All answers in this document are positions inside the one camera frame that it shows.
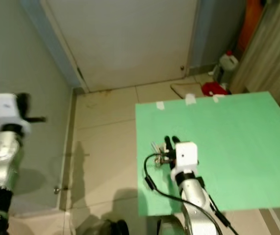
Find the black cable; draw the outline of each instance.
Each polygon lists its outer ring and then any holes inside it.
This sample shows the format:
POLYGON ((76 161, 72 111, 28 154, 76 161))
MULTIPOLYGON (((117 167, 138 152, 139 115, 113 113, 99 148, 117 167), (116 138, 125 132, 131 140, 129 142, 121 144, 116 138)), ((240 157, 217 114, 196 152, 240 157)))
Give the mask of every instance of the black cable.
POLYGON ((175 200, 175 201, 178 201, 178 202, 182 202, 182 203, 187 203, 195 208, 197 208, 199 211, 201 211, 216 227, 217 229, 217 232, 219 235, 223 235, 222 233, 222 230, 220 229, 218 223, 216 222, 216 220, 211 216, 211 214, 209 214, 207 211, 205 211, 203 208, 199 207, 198 205, 192 203, 192 202, 189 202, 189 201, 186 201, 182 198, 178 198, 178 197, 174 197, 174 196, 171 196, 171 195, 168 195, 168 194, 165 194, 163 192, 161 192, 157 187, 156 187, 156 184, 154 183, 154 181, 152 180, 152 178, 150 177, 149 173, 148 173, 148 170, 147 170, 147 161, 149 158, 153 157, 153 156, 157 156, 157 155, 166 155, 166 154, 160 154, 160 153, 153 153, 149 156, 146 157, 146 159, 144 160, 144 173, 145 173, 145 180, 146 182, 148 183, 149 187, 152 189, 152 190, 155 190, 156 192, 158 192, 160 195, 164 196, 164 197, 167 197, 167 198, 170 198, 172 200, 175 200))
POLYGON ((239 233, 237 233, 237 231, 236 231, 231 225, 229 225, 228 228, 230 228, 230 230, 231 230, 235 235, 239 235, 239 233))

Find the white door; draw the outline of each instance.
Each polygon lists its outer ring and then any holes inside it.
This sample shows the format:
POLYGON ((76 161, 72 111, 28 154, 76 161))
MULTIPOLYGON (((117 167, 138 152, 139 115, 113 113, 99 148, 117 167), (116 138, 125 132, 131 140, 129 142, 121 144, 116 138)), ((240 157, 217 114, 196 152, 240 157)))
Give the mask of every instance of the white door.
POLYGON ((47 0, 90 91, 184 76, 197 0, 47 0))

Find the red object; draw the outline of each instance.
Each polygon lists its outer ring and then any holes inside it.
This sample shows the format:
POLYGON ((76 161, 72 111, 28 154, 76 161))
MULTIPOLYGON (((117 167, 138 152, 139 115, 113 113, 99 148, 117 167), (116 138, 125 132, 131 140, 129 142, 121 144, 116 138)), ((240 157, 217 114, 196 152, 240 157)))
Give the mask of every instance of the red object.
POLYGON ((232 55, 232 51, 231 51, 231 50, 228 50, 228 51, 226 52, 226 55, 231 56, 231 55, 232 55))
POLYGON ((228 94, 228 92, 224 90, 218 82, 206 82, 202 86, 202 92, 206 96, 213 96, 215 94, 228 94))

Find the wall baseboard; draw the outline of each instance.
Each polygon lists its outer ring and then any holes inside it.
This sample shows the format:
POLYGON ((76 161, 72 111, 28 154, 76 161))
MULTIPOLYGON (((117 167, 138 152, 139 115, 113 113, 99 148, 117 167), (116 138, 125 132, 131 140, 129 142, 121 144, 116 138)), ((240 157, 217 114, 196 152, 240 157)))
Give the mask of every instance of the wall baseboard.
POLYGON ((76 90, 80 91, 82 88, 77 88, 72 90, 71 98, 71 107, 69 110, 69 122, 68 130, 65 142, 65 159, 63 164, 63 173, 62 173, 62 183, 60 185, 60 196, 59 196, 59 209, 65 211, 67 209, 67 194, 69 188, 69 179, 70 179, 70 165, 71 165, 71 156, 72 156, 72 142, 74 138, 74 129, 75 129, 75 115, 76 115, 76 90))
POLYGON ((83 89, 82 87, 74 88, 74 89, 73 89, 73 92, 74 92, 76 95, 86 94, 86 92, 84 91, 84 89, 83 89))
POLYGON ((203 66, 200 66, 200 67, 190 67, 189 76, 198 75, 198 74, 201 74, 201 73, 206 73, 206 72, 213 71, 215 65, 216 64, 203 65, 203 66))

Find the gray wall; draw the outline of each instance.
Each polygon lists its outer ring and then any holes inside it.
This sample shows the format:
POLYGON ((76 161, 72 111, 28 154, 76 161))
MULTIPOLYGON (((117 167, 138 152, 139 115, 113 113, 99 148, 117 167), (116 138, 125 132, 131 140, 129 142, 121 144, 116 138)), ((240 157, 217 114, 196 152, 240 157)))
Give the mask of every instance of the gray wall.
POLYGON ((56 207, 71 88, 19 0, 0 0, 0 93, 27 92, 30 116, 47 116, 25 139, 25 158, 13 209, 56 207))
POLYGON ((230 49, 245 8, 245 0, 199 0, 190 67, 214 64, 230 49))
POLYGON ((78 80, 78 77, 71 66, 69 58, 63 50, 60 41, 55 35, 50 21, 45 15, 40 0, 20 0, 20 2, 29 15, 31 21, 35 25, 37 31, 41 35, 48 50, 51 52, 51 55, 53 56, 60 71, 65 76, 67 82, 72 87, 80 87, 81 84, 78 80))

